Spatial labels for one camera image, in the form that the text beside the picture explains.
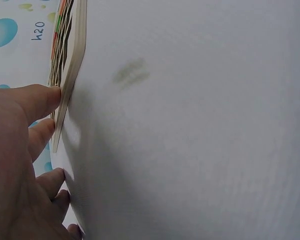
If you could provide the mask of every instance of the green dot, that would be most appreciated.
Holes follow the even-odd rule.
[[[20,9],[29,9],[32,7],[32,4],[30,4],[30,3],[19,4],[18,7]]]

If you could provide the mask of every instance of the finger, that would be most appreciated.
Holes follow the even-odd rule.
[[[28,151],[34,162],[46,147],[55,131],[55,121],[45,119],[29,128]]]
[[[65,172],[62,168],[56,168],[36,178],[36,182],[43,188],[50,200],[56,197],[64,181]]]
[[[55,199],[52,201],[52,204],[55,208],[55,217],[57,221],[62,223],[65,220],[69,204],[70,196],[67,190],[61,190]]]
[[[55,110],[61,99],[59,87],[46,87],[39,84],[5,89],[23,109],[28,126]]]
[[[71,237],[73,238],[73,240],[81,240],[82,236],[81,236],[81,231],[78,225],[76,224],[70,224],[68,226],[68,231],[71,235]]]

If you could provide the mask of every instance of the white surface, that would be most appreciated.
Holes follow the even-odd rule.
[[[56,155],[87,239],[300,240],[300,0],[90,0],[87,18]]]

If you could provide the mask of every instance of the book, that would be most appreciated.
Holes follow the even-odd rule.
[[[52,114],[55,132],[52,151],[58,149],[67,106],[86,49],[87,0],[61,0],[54,20],[49,86],[61,87],[60,106]]]

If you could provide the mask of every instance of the stain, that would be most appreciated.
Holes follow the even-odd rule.
[[[149,76],[150,72],[147,71],[146,61],[143,58],[138,58],[123,66],[113,77],[112,81],[115,84],[119,84],[123,90],[143,82]]]

